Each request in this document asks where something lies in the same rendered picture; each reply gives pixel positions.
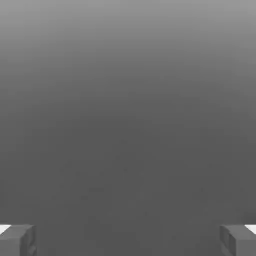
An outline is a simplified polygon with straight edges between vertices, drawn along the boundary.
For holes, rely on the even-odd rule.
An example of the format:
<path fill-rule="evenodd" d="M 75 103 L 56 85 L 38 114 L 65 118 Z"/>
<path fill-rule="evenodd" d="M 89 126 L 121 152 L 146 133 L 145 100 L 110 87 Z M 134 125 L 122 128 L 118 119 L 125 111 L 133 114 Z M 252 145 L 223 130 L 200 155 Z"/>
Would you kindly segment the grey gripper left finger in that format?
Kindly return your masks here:
<path fill-rule="evenodd" d="M 0 224 L 0 256 L 38 256 L 36 226 Z"/>

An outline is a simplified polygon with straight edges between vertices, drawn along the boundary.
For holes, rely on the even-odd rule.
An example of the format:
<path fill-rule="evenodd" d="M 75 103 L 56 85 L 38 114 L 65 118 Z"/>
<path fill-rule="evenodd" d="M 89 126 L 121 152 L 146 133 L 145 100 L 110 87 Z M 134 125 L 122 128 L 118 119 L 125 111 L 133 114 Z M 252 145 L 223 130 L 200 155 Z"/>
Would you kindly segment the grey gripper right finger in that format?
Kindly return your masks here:
<path fill-rule="evenodd" d="M 256 256 L 256 224 L 221 225 L 222 256 Z"/>

